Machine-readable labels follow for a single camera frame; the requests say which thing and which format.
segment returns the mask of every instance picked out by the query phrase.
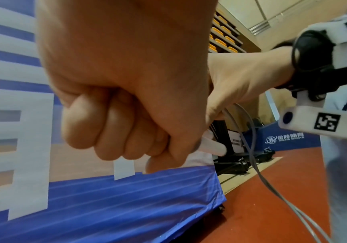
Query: gray cable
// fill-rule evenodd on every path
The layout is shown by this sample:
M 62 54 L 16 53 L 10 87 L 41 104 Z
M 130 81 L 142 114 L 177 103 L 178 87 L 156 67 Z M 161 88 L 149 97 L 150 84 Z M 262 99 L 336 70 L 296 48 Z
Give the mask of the gray cable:
M 322 228 L 314 221 L 312 220 L 308 215 L 306 215 L 303 211 L 301 211 L 300 209 L 298 209 L 296 206 L 294 206 L 292 203 L 290 203 L 288 200 L 286 200 L 268 181 L 267 179 L 260 173 L 259 168 L 257 167 L 257 163 L 255 160 L 255 156 L 253 154 L 254 150 L 255 150 L 255 145 L 256 145 L 256 130 L 255 130 L 255 125 L 252 121 L 252 118 L 250 117 L 250 115 L 248 114 L 248 112 L 239 104 L 234 104 L 233 107 L 237 110 L 237 112 L 242 111 L 244 113 L 244 115 L 247 117 L 251 128 L 252 128 L 252 145 L 251 147 L 249 147 L 245 137 L 243 136 L 241 130 L 239 129 L 238 124 L 236 123 L 235 119 L 233 118 L 233 116 L 231 115 L 231 113 L 227 110 L 224 109 L 223 113 L 225 114 L 225 116 L 227 116 L 232 124 L 234 125 L 235 129 L 238 131 L 238 133 L 241 136 L 241 139 L 245 145 L 245 147 L 248 150 L 249 153 L 249 160 L 251 162 L 251 165 L 253 167 L 253 169 L 257 172 L 257 175 L 259 176 L 260 180 L 263 182 L 263 184 L 273 193 L 275 194 L 278 198 L 280 198 L 282 201 L 284 201 L 289 207 L 290 209 L 298 216 L 298 218 L 300 219 L 300 221 L 302 221 L 302 223 L 304 224 L 304 226 L 308 229 L 309 233 L 312 235 L 312 237 L 315 239 L 316 243 L 321 243 L 320 239 L 318 238 L 318 236 L 316 235 L 316 233 L 313 231 L 313 229 L 310 227 L 310 225 L 306 222 L 309 221 L 322 235 L 323 237 L 327 240 L 328 243 L 333 243 L 332 240 L 329 238 L 329 236 L 324 232 L 324 230 L 322 230 Z

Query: gym floor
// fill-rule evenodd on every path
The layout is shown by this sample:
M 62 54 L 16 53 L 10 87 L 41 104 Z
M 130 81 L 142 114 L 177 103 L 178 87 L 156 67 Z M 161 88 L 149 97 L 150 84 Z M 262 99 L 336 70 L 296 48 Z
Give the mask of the gym floor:
M 263 171 L 290 202 L 329 234 L 327 184 L 321 148 L 276 152 L 283 157 Z M 175 242 L 313 243 L 300 220 L 254 176 L 230 191 L 225 211 L 212 213 Z

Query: hand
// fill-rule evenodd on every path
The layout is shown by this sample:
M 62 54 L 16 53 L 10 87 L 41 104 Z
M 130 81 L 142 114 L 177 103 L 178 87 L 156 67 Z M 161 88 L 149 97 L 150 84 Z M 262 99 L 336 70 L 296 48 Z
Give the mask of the hand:
M 210 124 L 229 105 L 286 83 L 294 72 L 291 51 L 291 47 L 281 47 L 260 53 L 209 54 L 213 90 L 208 97 L 206 123 Z
M 36 40 L 65 107 L 65 141 L 103 160 L 146 153 L 148 173 L 181 166 L 206 129 L 216 2 L 37 1 Z

